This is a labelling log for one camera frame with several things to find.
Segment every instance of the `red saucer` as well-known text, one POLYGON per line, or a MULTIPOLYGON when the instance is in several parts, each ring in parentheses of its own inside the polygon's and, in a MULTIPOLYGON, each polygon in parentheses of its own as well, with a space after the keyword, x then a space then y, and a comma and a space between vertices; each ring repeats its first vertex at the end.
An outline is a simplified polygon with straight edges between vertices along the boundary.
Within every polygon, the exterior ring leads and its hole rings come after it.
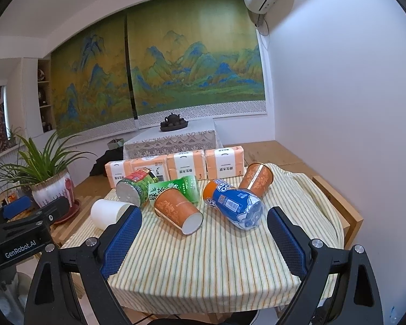
POLYGON ((59 223, 64 223, 65 221, 69 220, 72 216, 74 216, 77 211, 80 209, 80 201, 77 199, 74 201, 74 205, 69 208, 69 211, 63 216, 60 220, 57 220, 53 225, 58 225, 59 223))

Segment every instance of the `mountain painting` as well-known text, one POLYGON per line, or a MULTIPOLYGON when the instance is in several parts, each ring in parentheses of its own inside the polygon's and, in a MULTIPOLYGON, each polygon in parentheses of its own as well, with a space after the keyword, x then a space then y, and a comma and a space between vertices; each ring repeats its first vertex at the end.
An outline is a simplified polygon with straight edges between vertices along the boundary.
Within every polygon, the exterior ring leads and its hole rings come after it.
POLYGON ((153 0, 127 13, 142 126, 170 111, 187 118, 265 112, 256 30, 243 0, 153 0))
POLYGON ((133 118, 124 13, 103 19, 53 51, 51 85, 62 135, 133 118))

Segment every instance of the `white paper cup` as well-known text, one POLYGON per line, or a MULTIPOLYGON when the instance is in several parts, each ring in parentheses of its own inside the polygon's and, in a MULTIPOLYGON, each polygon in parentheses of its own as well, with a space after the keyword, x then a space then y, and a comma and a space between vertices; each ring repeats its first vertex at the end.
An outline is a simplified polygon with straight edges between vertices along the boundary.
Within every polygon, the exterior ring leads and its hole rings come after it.
POLYGON ((132 204, 122 201, 115 202, 113 200, 100 199, 93 204, 90 217, 97 228, 105 230, 107 226, 119 221, 130 205, 132 204))

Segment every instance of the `striped tablecloth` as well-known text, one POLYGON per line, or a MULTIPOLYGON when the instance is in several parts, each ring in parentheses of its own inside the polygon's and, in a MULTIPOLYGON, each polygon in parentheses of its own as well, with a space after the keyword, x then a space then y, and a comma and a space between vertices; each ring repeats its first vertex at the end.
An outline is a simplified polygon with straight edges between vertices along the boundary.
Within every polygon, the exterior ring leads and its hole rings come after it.
MULTIPOLYGON (((344 237, 334 207, 305 175, 269 164, 274 182, 263 197, 266 211, 280 206, 310 238, 343 248, 344 237)), ((226 179, 238 186, 241 177, 226 179)), ((199 181, 200 193, 207 181, 199 181)), ((106 199, 118 200, 115 190, 106 199)), ((143 224, 119 272, 108 282, 121 305, 155 314, 229 313, 288 304, 300 284, 291 275, 269 230, 236 228, 217 210, 200 201, 202 227, 183 236, 162 221, 151 206, 142 208, 143 224)), ((63 246, 80 245, 99 236, 90 218, 63 246)), ((323 294, 332 294, 330 275, 323 294)))

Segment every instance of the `brown paper cup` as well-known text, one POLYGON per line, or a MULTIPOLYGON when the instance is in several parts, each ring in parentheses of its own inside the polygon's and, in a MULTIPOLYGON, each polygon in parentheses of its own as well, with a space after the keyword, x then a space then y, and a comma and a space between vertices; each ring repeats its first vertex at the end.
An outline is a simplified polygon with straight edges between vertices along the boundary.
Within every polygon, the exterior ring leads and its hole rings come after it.
POLYGON ((155 213, 185 235, 199 229, 203 214, 175 188, 163 191, 154 201, 155 213))
POLYGON ((265 164, 254 163, 248 166, 247 172, 238 188, 249 189, 259 198, 274 180, 274 175, 265 164))

